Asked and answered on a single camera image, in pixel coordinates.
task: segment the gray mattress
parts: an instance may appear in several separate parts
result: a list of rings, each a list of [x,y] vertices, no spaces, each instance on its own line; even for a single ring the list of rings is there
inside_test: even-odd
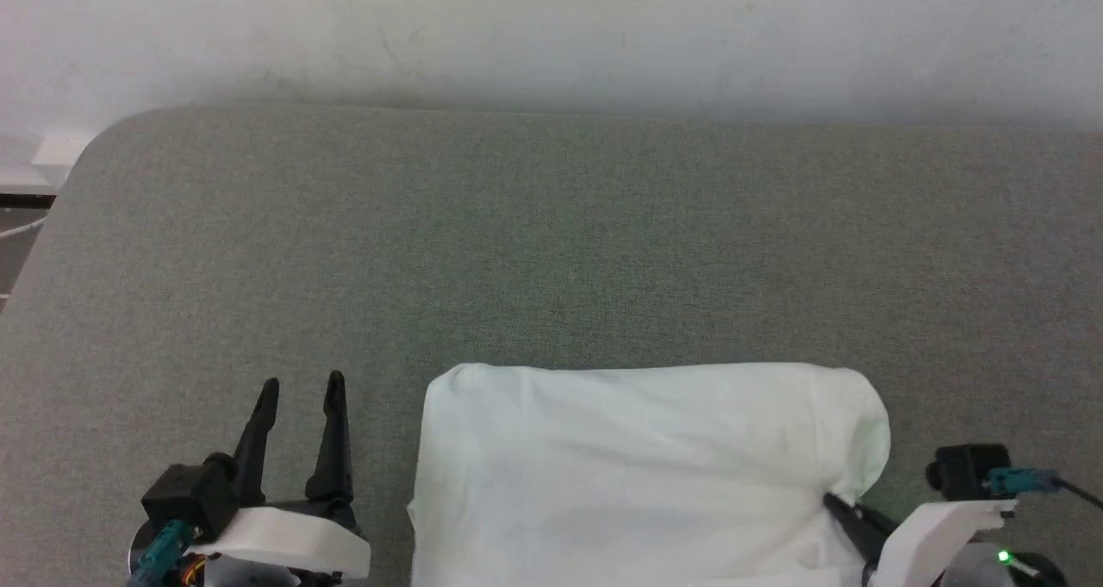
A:
[[[888,406],[898,516],[940,445],[1103,492],[1103,136],[179,108],[75,167],[0,314],[0,584],[121,585],[138,500],[282,403],[266,492],[350,382],[375,585],[407,580],[421,399],[460,362],[802,361]],[[1002,541],[1100,584],[1103,515]]]

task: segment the floor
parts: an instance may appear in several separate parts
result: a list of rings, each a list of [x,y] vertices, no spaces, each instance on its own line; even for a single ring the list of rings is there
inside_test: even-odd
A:
[[[31,246],[39,235],[39,226],[15,231],[46,216],[44,210],[2,209],[0,210],[0,311],[3,311],[11,295],[15,277],[23,268]]]

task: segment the white cloth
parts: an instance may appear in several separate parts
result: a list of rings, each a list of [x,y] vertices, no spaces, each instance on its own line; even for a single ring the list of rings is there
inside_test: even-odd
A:
[[[850,370],[461,364],[426,395],[413,585],[720,586],[852,567],[821,500],[866,492],[888,453],[885,406]]]

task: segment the white wall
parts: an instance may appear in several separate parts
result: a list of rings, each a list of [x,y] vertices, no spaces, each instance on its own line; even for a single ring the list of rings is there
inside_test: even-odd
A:
[[[221,100],[1103,128],[1103,0],[0,0],[0,54],[8,175]]]

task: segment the teal connector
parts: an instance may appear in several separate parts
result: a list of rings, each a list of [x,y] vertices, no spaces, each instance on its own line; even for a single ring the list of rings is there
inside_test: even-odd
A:
[[[996,497],[1020,492],[1059,492],[1057,471],[1042,469],[989,469],[988,492]]]
[[[164,575],[176,567],[192,545],[192,529],[184,521],[169,521],[138,562],[138,569],[127,579],[127,587],[160,587]]]

